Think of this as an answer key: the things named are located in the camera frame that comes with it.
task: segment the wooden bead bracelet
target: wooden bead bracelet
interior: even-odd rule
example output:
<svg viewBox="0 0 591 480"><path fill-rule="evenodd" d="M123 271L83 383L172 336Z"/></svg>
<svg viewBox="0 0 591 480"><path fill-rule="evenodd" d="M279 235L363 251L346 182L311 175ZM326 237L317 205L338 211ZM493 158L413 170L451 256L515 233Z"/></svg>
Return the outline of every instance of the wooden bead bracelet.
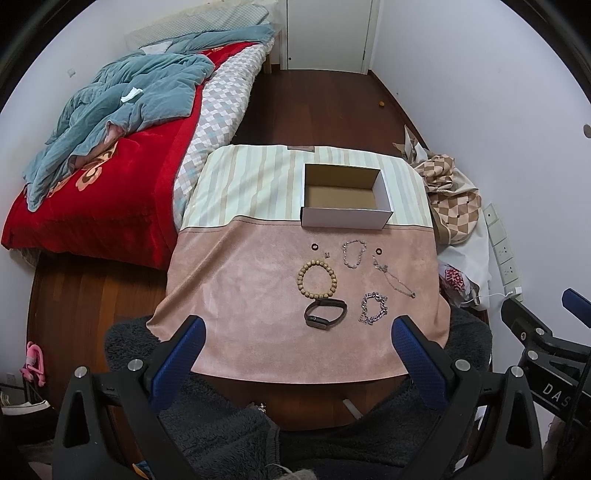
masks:
<svg viewBox="0 0 591 480"><path fill-rule="evenodd" d="M310 267L322 267L324 268L328 275L330 275L330 279L332 285L330 286L330 290L327 293L312 293L304 289L304 275L310 269ZM300 269L297 273L297 287L300 290L300 293L309 299L327 299L331 297L336 291L336 275L332 268L328 265L328 263L322 260L312 260L308 263L304 264L304 266Z"/></svg>

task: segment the cardboard box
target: cardboard box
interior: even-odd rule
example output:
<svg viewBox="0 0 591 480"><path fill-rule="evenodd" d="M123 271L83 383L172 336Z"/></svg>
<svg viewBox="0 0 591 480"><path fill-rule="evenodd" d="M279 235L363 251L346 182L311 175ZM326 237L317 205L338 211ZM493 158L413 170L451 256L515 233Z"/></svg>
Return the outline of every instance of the cardboard box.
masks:
<svg viewBox="0 0 591 480"><path fill-rule="evenodd" d="M307 163L302 185L302 226L381 230L392 215L376 168Z"/></svg>

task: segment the white door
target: white door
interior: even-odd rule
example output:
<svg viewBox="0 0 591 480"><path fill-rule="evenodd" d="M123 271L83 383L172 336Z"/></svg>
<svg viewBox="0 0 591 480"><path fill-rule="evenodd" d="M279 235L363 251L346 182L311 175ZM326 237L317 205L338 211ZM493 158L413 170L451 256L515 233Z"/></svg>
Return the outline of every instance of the white door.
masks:
<svg viewBox="0 0 591 480"><path fill-rule="evenodd" d="M287 0L287 67L361 72L372 0Z"/></svg>

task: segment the brown checkered fabric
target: brown checkered fabric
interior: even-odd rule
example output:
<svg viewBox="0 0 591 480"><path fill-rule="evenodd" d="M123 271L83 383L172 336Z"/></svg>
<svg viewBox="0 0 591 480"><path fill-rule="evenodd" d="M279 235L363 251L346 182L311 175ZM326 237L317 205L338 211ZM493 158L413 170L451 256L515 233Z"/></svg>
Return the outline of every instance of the brown checkered fabric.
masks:
<svg viewBox="0 0 591 480"><path fill-rule="evenodd" d="M467 240L476 226L482 205L477 189L460 193L454 190L453 169L454 159L448 155L434 155L415 167L423 177L439 242L446 245Z"/></svg>

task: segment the checkered bedsheet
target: checkered bedsheet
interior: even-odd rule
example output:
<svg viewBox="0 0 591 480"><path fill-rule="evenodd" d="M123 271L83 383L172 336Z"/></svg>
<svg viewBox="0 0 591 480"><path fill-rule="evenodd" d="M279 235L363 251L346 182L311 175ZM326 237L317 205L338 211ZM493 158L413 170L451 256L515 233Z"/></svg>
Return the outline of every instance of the checkered bedsheet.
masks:
<svg viewBox="0 0 591 480"><path fill-rule="evenodd" d="M201 116L173 187L173 218L180 230L183 215L207 156L228 145L244 117L248 98L273 41L252 45L227 59L203 88Z"/></svg>

